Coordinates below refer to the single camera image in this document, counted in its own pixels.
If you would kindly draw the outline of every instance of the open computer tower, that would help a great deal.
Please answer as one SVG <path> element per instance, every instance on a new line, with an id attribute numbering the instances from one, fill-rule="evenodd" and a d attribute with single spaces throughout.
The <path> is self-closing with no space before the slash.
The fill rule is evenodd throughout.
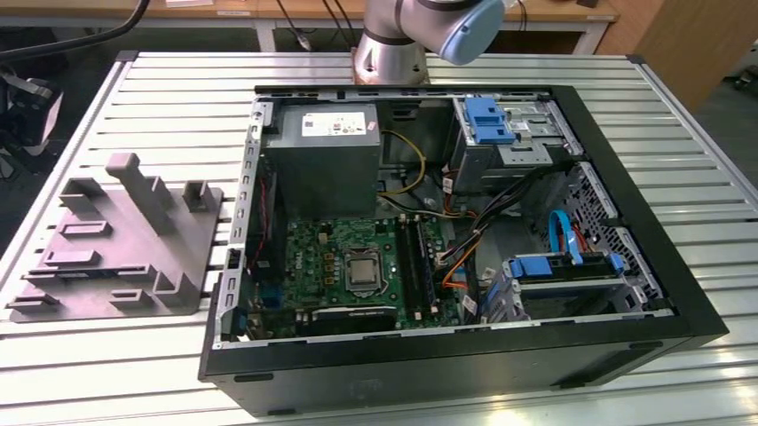
<path id="1" fill-rule="evenodd" d="M 728 333 L 574 88 L 258 87 L 200 380 L 255 415 L 594 386 Z"/>

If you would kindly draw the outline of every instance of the aluminum table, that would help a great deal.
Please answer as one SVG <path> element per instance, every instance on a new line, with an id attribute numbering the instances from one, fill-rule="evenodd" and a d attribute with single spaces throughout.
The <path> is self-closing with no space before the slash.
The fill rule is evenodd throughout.
<path id="1" fill-rule="evenodd" d="M 63 210 L 62 184 L 135 152 L 170 186 L 234 194 L 258 84 L 347 84 L 343 53 L 142 53 L 111 69 L 0 261 L 0 305 L 22 288 Z M 758 419 L 758 196 L 646 65 L 625 57 L 429 59 L 434 83 L 571 84 L 595 116 L 732 333 L 601 388 L 310 414 L 302 424 L 742 424 Z M 227 198 L 210 257 L 224 261 Z M 220 271 L 207 273 L 210 292 Z M 254 419 L 196 380 L 207 299 L 191 316 L 15 324 L 0 317 L 0 425 L 240 424 Z"/>

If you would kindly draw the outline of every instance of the power supply label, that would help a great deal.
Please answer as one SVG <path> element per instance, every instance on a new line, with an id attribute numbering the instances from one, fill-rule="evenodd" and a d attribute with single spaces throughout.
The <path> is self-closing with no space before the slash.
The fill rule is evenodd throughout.
<path id="1" fill-rule="evenodd" d="M 303 137 L 365 135 L 365 113 L 311 113 L 303 115 Z"/>

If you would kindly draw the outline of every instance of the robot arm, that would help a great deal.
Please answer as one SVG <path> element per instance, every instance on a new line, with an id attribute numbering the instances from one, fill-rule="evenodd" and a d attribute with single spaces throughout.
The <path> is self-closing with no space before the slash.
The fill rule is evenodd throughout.
<path id="1" fill-rule="evenodd" d="M 470 63 L 490 46 L 503 15 L 501 0 L 367 0 L 357 81 L 422 83 L 425 48 L 455 65 Z"/>

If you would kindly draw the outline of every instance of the cpu socket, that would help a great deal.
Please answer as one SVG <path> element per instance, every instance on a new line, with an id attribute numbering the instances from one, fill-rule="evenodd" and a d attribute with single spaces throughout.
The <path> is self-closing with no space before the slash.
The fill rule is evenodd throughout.
<path id="1" fill-rule="evenodd" d="M 345 253 L 345 289 L 359 297 L 370 296 L 382 288 L 382 258 L 373 248 Z"/>

